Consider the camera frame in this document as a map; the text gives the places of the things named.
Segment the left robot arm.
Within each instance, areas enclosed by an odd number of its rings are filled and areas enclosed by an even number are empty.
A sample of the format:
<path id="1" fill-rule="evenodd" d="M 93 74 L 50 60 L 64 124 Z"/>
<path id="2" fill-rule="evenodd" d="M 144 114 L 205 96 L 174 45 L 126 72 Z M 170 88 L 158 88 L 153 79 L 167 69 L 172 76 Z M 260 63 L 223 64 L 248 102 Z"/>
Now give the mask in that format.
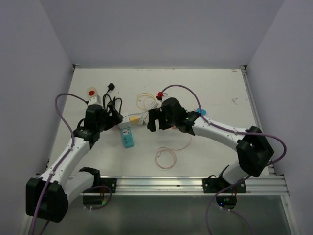
<path id="1" fill-rule="evenodd" d="M 56 162 L 37 178 L 26 184 L 26 214 L 33 218 L 59 223 L 65 217 L 70 203 L 81 193 L 97 192 L 103 187 L 100 171 L 90 167 L 72 172 L 82 158 L 99 140 L 100 134 L 123 120 L 112 106 L 106 111 L 101 105 L 89 105 L 72 138 Z"/>

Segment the beige power strip red sockets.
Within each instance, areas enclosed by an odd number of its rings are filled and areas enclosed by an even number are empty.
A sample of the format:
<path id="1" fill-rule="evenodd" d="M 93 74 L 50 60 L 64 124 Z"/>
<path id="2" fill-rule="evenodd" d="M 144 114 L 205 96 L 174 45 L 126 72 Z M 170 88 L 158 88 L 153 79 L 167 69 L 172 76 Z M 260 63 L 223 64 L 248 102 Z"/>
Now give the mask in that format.
<path id="1" fill-rule="evenodd" d="M 91 99 L 93 97 L 97 97 L 98 93 L 95 87 L 89 87 L 87 88 L 87 95 L 88 95 L 88 99 Z"/>

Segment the teal USB power strip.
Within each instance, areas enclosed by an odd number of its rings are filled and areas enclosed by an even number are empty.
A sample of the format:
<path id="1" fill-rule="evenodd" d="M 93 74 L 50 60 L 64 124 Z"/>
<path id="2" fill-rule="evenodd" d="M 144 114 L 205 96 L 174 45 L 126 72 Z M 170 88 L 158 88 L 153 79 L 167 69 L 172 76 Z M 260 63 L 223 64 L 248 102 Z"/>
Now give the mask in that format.
<path id="1" fill-rule="evenodd" d="M 121 128 L 122 142 L 125 148 L 134 147 L 134 140 L 131 127 Z"/>

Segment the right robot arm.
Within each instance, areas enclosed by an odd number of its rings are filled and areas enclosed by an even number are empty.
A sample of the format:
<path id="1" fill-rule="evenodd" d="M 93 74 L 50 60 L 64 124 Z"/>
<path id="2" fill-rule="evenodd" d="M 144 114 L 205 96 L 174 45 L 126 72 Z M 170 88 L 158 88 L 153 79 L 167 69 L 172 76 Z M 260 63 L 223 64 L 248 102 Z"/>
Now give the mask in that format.
<path id="1" fill-rule="evenodd" d="M 148 111 L 148 129 L 166 130 L 176 127 L 183 133 L 217 141 L 231 149 L 238 156 L 217 178 L 211 180 L 211 187 L 229 192 L 242 178 L 258 177 L 266 167 L 274 151 L 261 130 L 255 126 L 249 129 L 217 125 L 201 116 L 200 112 L 185 110 L 176 98 L 165 99 L 161 107 Z"/>

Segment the blue adapter plug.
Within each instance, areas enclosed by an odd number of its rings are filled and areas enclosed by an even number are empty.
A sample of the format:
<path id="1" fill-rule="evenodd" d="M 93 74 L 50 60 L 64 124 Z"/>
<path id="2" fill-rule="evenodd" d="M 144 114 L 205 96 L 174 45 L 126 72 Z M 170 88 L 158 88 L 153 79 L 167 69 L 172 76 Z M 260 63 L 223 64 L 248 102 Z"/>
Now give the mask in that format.
<path id="1" fill-rule="evenodd" d="M 202 109 L 202 110 L 200 110 L 199 108 L 196 110 L 196 112 L 198 112 L 198 113 L 201 113 L 202 112 L 202 114 L 205 116 L 206 115 L 206 110 L 205 109 Z"/>

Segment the white power strip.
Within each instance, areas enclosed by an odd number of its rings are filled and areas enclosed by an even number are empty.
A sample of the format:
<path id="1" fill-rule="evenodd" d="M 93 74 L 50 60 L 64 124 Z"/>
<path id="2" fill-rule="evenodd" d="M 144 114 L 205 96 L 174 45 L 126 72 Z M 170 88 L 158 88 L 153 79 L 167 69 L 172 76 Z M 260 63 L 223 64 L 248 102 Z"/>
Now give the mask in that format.
<path id="1" fill-rule="evenodd" d="M 128 113 L 122 113 L 121 115 L 122 115 L 123 118 L 122 118 L 122 122 L 119 123 L 119 125 L 118 125 L 119 128 L 121 130 L 130 128 L 131 127 L 131 123 L 130 123 L 130 119 L 129 119 Z"/>

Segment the yellow charger with cable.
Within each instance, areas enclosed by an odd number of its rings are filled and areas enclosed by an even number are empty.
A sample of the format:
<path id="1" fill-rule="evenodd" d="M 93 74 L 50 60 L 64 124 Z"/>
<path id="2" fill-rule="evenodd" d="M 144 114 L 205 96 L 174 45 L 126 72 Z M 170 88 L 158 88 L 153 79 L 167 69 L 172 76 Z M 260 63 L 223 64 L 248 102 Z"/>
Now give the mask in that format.
<path id="1" fill-rule="evenodd" d="M 130 123 L 138 123 L 139 117 L 138 116 L 130 116 L 129 120 L 130 120 Z"/>

